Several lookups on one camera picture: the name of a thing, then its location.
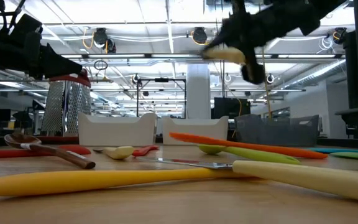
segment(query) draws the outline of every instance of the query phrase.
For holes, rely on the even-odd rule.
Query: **white container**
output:
[[[157,115],[141,118],[104,118],[78,115],[78,137],[82,146],[148,146],[154,144]]]
[[[162,118],[162,136],[165,145],[192,145],[190,142],[177,141],[169,133],[186,133],[226,140],[229,117],[221,119],[172,119]]]

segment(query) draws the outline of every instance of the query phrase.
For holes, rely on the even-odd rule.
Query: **metal rack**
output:
[[[142,81],[145,81],[145,83],[140,87],[139,83]],[[177,86],[185,92],[185,102],[184,102],[184,109],[185,109],[185,115],[184,118],[186,118],[186,79],[185,78],[140,78],[136,81],[136,116],[139,117],[139,92],[150,82],[157,82],[157,83],[167,83],[167,82],[174,82],[177,84]],[[183,82],[185,84],[184,88],[182,88],[178,82]]]

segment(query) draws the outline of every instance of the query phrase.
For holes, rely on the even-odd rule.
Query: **ceiling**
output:
[[[17,2],[6,0],[6,11],[13,11]],[[247,10],[256,13],[257,5],[247,4]],[[44,24],[42,43],[50,44],[59,54],[103,54],[104,50],[93,45],[91,48],[92,32],[98,27],[107,28],[110,36],[117,47],[117,54],[189,54],[202,49],[202,45],[196,44],[190,34],[195,27],[204,27],[210,39],[221,26],[221,19],[227,17],[231,11],[230,6],[205,6],[203,0],[27,0],[23,13],[28,13]],[[324,41],[326,34],[332,34],[335,27],[347,27],[354,30],[353,8],[339,8],[328,14],[321,20],[321,27],[307,37],[301,32],[293,30],[286,37],[275,39],[265,46],[265,54],[342,54],[342,46]],[[106,70],[98,71],[93,67],[94,60],[81,61],[92,74],[93,79],[106,77],[109,82],[93,83],[92,89],[112,89],[110,92],[96,92],[107,101],[121,103],[122,108],[127,108],[133,103],[131,97],[135,93],[118,92],[122,88],[131,88],[131,77],[137,74],[141,78],[186,78],[186,60],[156,61],[149,64],[147,59],[134,59],[131,66],[125,64],[126,60],[110,60],[116,63]],[[273,88],[279,88],[297,75],[312,69],[323,62],[277,60],[265,62],[267,73],[275,77]],[[219,78],[222,63],[208,62],[211,73],[212,88],[220,89]],[[239,66],[233,63],[224,64],[225,85],[228,89],[261,89],[264,85],[255,86],[245,82],[239,74]],[[0,79],[12,78],[0,73]],[[14,78],[24,78],[24,74],[16,72]],[[33,83],[37,88],[48,88],[48,83]],[[0,88],[12,88],[1,85]],[[177,88],[176,83],[150,82],[147,88]],[[221,96],[221,92],[212,92],[211,97]],[[232,92],[231,94],[244,97],[244,92]],[[251,98],[259,99],[260,93],[254,93]],[[183,92],[152,93],[143,98],[183,98]],[[170,103],[161,108],[174,106],[180,112],[182,104]],[[97,108],[110,110],[108,106]]]

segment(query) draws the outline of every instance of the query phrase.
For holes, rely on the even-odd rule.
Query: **desk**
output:
[[[232,162],[195,146],[164,146],[149,157]],[[188,169],[187,166],[114,161],[92,154],[97,170]],[[358,170],[358,160],[329,157],[302,164]],[[56,157],[0,159],[0,176],[78,170]],[[358,201],[256,178],[164,182],[39,197],[0,197],[0,223],[358,223]]]

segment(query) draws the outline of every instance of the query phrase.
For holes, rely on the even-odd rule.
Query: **yellow utensil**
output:
[[[248,177],[231,170],[57,171],[0,177],[0,196],[30,196],[105,189],[169,180]]]

